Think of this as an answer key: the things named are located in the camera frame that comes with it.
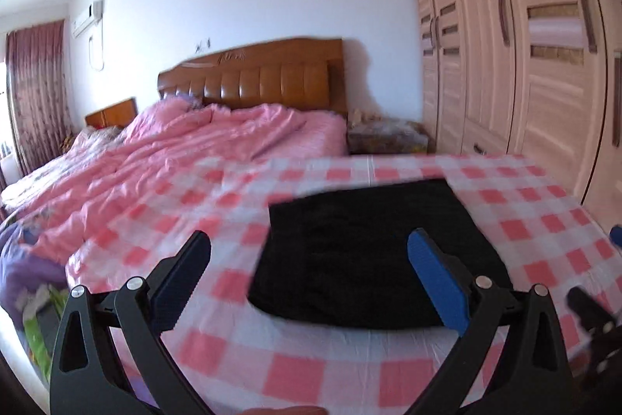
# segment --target drawer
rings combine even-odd
[[[465,120],[465,133],[462,138],[464,155],[502,155],[508,153],[508,140],[500,138],[470,120]]]

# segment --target window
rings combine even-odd
[[[10,129],[9,103],[6,96],[6,64],[0,62],[0,158],[13,151],[13,135]]]

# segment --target wardrobe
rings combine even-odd
[[[622,0],[417,0],[442,154],[523,154],[622,222]]]

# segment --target white floor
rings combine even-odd
[[[2,308],[0,308],[0,350],[26,392],[43,411],[49,414],[50,395],[32,369],[26,352],[19,342],[13,322]]]

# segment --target air conditioner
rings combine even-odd
[[[74,38],[80,36],[91,25],[99,22],[103,16],[104,0],[95,1],[88,9],[76,16],[72,22],[72,34]]]

